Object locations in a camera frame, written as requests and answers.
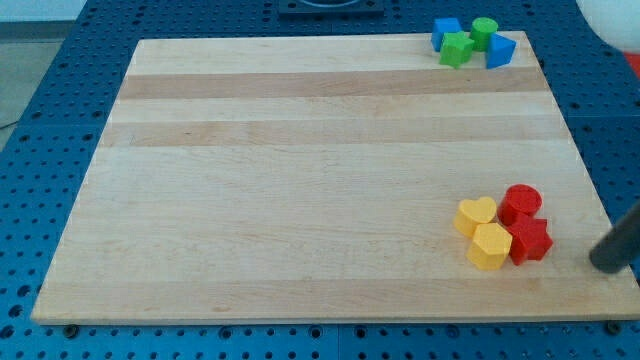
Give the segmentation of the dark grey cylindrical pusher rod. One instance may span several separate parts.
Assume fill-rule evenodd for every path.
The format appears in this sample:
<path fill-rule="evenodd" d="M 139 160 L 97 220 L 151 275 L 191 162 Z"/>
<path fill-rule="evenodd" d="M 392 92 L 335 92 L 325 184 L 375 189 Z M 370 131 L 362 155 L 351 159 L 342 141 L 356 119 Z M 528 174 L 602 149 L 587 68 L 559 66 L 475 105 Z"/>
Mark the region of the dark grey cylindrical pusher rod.
<path fill-rule="evenodd" d="M 639 257 L 639 202 L 590 250 L 589 260 L 600 272 L 616 274 Z"/>

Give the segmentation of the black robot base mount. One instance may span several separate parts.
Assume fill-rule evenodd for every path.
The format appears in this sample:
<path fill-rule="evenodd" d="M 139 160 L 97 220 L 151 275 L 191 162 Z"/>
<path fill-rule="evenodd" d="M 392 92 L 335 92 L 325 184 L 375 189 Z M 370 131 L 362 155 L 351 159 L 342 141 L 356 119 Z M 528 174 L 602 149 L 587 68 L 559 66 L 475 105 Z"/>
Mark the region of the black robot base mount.
<path fill-rule="evenodd" d="M 381 15 L 382 0 L 277 0 L 278 13 L 287 16 Z"/>

